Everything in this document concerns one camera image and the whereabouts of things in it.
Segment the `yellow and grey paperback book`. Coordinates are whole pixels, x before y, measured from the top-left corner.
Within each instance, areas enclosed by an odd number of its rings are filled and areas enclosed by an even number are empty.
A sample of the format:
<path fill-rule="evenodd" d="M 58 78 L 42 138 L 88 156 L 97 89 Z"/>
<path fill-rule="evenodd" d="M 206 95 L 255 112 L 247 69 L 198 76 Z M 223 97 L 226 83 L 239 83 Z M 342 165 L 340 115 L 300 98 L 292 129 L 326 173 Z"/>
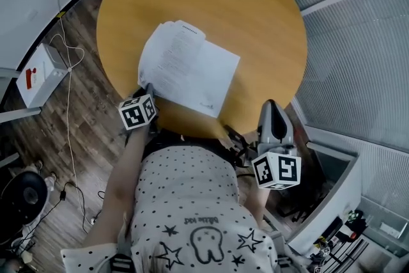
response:
<path fill-rule="evenodd" d="M 145 43 L 138 84 L 151 84 L 156 96 L 217 118 L 239 61 L 193 25 L 167 21 Z"/>

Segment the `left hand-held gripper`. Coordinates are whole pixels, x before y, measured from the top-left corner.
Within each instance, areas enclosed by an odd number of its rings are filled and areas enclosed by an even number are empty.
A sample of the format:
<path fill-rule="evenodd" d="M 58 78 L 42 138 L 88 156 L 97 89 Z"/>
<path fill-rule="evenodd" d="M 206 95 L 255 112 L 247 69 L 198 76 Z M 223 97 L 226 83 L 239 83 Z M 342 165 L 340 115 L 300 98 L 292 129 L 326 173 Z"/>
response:
<path fill-rule="evenodd" d="M 155 90 L 152 83 L 139 88 L 119 104 L 118 112 L 126 130 L 134 130 L 149 125 L 158 116 L 155 104 Z"/>

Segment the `white box with red label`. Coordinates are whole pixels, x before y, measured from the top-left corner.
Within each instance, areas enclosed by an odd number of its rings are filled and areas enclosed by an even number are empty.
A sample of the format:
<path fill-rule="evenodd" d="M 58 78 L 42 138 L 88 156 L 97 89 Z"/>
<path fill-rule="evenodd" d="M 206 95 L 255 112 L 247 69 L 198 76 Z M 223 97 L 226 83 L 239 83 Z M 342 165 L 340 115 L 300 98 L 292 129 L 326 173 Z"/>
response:
<path fill-rule="evenodd" d="M 16 82 L 26 107 L 44 106 L 67 73 L 68 68 L 57 49 L 41 43 Z"/>

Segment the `white dotted star-print shirt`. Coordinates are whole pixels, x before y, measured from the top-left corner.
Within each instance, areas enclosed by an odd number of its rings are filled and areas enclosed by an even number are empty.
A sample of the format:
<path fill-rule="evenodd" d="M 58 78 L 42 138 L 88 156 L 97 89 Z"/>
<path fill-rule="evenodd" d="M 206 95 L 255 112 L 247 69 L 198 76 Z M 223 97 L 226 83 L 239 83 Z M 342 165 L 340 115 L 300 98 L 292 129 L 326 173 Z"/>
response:
<path fill-rule="evenodd" d="M 209 150 L 170 146 L 142 159 L 134 201 L 116 243 L 61 251 L 66 273 L 279 273 L 235 170 Z"/>

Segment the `grey desk frame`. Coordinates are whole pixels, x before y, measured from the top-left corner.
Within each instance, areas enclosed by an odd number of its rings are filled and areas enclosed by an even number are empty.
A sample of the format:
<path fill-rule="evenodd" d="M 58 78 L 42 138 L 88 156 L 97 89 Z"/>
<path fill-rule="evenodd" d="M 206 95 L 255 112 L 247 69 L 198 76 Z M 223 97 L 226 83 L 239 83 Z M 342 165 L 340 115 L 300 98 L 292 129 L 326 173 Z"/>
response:
<path fill-rule="evenodd" d="M 14 79 L 14 78 L 18 78 L 19 75 L 20 75 L 20 71 L 12 70 L 9 68 L 0 68 L 0 78 Z M 6 123 L 8 121 L 13 121 L 13 120 L 37 115 L 37 114 L 40 114 L 41 111 L 42 109 L 40 107 L 6 111 L 3 113 L 0 113 L 0 124 Z"/>

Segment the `person's left forearm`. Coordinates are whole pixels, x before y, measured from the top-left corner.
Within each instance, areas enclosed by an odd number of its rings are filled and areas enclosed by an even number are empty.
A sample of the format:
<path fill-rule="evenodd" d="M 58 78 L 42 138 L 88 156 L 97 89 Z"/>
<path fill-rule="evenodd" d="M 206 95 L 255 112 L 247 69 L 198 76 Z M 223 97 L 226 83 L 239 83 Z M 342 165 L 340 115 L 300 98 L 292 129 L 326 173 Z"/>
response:
<path fill-rule="evenodd" d="M 145 126 L 130 134 L 124 152 L 108 179 L 102 211 L 87 234 L 83 247 L 116 243 L 121 229 L 132 220 L 135 188 L 148 132 L 149 127 Z"/>

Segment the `white desk partition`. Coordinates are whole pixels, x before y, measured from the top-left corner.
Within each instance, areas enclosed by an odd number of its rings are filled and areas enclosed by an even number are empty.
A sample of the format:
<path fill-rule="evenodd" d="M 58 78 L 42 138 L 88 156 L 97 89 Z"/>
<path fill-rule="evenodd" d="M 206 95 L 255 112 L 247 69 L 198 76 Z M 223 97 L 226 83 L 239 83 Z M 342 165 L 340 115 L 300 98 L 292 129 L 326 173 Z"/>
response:
<path fill-rule="evenodd" d="M 313 243 L 335 219 L 347 220 L 348 213 L 358 207 L 362 194 L 362 165 L 357 153 L 314 142 L 308 142 L 307 147 L 345 162 L 346 167 L 323 201 L 287 240 L 292 250 L 302 256 L 309 254 Z"/>

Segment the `person's right forearm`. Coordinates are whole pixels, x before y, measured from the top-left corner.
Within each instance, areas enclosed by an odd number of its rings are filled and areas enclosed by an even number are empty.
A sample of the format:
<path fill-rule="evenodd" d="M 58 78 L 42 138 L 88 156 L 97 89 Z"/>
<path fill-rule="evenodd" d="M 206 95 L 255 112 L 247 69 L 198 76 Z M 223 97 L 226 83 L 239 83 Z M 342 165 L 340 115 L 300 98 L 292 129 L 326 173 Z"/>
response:
<path fill-rule="evenodd" d="M 252 214 L 259 227 L 261 227 L 263 222 L 264 210 L 269 194 L 269 189 L 260 189 L 257 183 L 253 183 L 244 203 L 244 207 Z"/>

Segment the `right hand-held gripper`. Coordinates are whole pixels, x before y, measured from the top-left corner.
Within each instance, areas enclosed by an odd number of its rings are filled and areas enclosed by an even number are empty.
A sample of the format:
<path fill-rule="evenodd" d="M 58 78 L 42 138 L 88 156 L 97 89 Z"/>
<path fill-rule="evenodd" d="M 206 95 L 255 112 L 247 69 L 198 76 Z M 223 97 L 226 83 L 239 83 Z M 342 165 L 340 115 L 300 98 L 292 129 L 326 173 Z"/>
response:
<path fill-rule="evenodd" d="M 258 122 L 261 143 L 286 143 L 271 148 L 251 161 L 260 189 L 284 190 L 300 184 L 302 159 L 293 142 L 293 125 L 283 108 L 267 100 Z"/>

